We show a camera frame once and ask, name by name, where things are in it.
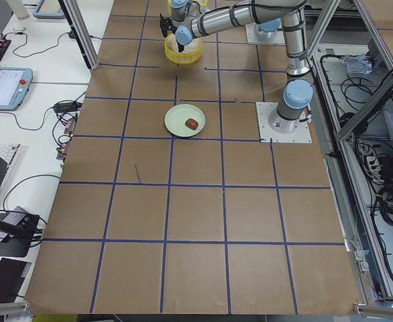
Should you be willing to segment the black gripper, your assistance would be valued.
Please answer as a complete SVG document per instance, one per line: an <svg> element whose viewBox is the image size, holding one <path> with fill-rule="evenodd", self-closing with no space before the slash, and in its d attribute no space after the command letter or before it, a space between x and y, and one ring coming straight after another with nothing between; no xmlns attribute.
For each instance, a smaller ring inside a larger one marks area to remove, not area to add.
<svg viewBox="0 0 393 322"><path fill-rule="evenodd" d="M184 45L180 44L179 42L176 42L178 46L178 50L184 50Z"/></svg>

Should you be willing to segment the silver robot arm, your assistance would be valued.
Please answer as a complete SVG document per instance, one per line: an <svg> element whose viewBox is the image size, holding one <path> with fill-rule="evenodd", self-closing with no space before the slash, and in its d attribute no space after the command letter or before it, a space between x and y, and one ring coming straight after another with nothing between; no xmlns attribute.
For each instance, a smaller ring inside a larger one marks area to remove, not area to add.
<svg viewBox="0 0 393 322"><path fill-rule="evenodd" d="M194 39L210 36L250 23L262 25L281 20L291 79L302 78L311 71L306 61L305 1L241 1L229 7L204 9L197 1L171 1L170 16L160 16L160 29L166 37L172 32L180 51Z"/></svg>
<svg viewBox="0 0 393 322"><path fill-rule="evenodd" d="M272 33L276 32L281 25L281 19L276 18L261 24L256 24L254 30L256 33Z"/></svg>

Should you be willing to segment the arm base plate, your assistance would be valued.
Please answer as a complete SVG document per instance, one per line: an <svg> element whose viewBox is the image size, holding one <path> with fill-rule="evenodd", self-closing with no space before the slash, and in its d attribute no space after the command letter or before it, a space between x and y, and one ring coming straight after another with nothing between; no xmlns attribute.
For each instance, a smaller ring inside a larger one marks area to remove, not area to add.
<svg viewBox="0 0 393 322"><path fill-rule="evenodd" d="M282 25L270 32L266 32L260 25L250 23L245 26L246 38L248 44L284 46L284 36Z"/></svg>
<svg viewBox="0 0 393 322"><path fill-rule="evenodd" d="M295 120L282 119L277 102L256 102L256 115L262 143L311 144L312 138L306 114Z"/></svg>

